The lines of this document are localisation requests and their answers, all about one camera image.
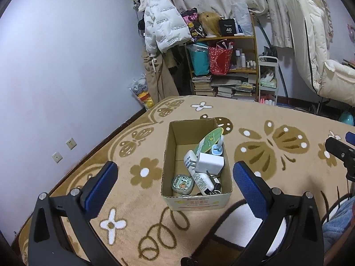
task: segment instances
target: red bag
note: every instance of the red bag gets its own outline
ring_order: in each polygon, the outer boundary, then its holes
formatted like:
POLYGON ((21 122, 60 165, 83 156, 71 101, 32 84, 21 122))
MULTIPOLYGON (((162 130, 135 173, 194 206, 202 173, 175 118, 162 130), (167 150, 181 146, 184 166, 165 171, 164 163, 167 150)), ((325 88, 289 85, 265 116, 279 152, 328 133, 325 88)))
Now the red bag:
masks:
POLYGON ((226 75, 233 50, 208 47, 210 71, 214 75, 226 75))

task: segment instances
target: white wall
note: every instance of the white wall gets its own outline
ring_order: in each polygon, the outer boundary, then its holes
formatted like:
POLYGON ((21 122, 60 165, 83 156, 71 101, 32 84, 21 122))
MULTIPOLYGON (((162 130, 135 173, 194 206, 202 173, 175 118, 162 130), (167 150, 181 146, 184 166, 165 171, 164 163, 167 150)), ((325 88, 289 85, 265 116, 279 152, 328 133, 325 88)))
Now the white wall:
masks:
MULTIPOLYGON (((349 38, 347 24, 355 25, 355 23, 341 0, 327 0, 327 3, 331 10, 331 19, 333 21, 334 27, 334 39, 329 50, 331 59, 338 60, 340 63, 343 61, 343 59, 354 60, 354 44, 349 38)), ((270 22, 266 17, 260 17, 259 19, 269 39, 271 39, 272 33, 270 22)), ((255 31, 257 37, 258 53, 261 54, 264 52, 264 46, 267 46, 267 42, 258 26, 256 27, 255 31)), ((293 49, 278 48, 278 55, 289 97, 311 102, 318 102, 318 96, 308 88, 298 73, 293 49)), ((282 86, 280 86, 279 95, 285 96, 282 86)), ((341 105, 343 104, 333 101, 330 104, 330 106, 334 107, 341 107, 341 105)))
POLYGON ((0 229, 8 241, 38 194, 141 109, 127 86, 143 72, 142 46, 132 0, 11 1, 0 19, 0 229))

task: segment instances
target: white power adapter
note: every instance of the white power adapter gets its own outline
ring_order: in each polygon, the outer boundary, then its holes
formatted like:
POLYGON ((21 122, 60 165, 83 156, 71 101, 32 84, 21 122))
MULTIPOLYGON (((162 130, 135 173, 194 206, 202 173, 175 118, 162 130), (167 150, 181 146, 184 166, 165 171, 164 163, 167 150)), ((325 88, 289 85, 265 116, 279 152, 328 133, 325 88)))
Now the white power adapter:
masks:
POLYGON ((224 158, 206 153, 198 155, 195 171, 200 173, 208 173, 218 175, 224 166, 224 158))

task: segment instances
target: electrical socket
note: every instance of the electrical socket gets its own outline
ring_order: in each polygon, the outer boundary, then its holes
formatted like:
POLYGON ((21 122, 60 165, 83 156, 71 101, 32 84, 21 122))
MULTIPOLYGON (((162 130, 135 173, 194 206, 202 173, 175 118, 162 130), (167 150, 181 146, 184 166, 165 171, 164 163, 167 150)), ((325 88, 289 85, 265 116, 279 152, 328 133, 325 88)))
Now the electrical socket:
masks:
POLYGON ((59 152, 55 152, 52 155, 52 158, 56 163, 59 163, 59 161, 63 159, 62 155, 59 152))
POLYGON ((73 150, 73 148, 76 146, 76 142, 74 141, 73 138, 71 138, 69 141, 66 143, 69 147, 70 150, 73 150))

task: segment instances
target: white rolling cart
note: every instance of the white rolling cart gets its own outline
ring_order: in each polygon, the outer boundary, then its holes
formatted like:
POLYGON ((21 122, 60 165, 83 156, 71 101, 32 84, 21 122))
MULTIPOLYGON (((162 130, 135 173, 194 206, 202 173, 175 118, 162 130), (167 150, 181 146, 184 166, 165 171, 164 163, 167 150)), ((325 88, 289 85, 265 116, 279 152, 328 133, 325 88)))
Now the white rolling cart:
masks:
POLYGON ((276 57, 271 57, 271 56, 259 56, 258 58, 258 63, 259 63, 259 102, 260 102, 260 98, 262 98, 263 96, 267 96, 268 100, 272 100, 275 102, 275 106, 277 105, 277 96, 278 96, 278 92, 279 92, 279 83, 278 83, 278 74, 279 74, 279 60, 276 57), (276 88, 274 87, 266 87, 261 85, 261 81, 260 81, 260 75, 261 75, 261 71, 264 71, 265 66, 270 67, 270 68, 274 68, 274 78, 276 79, 276 88))

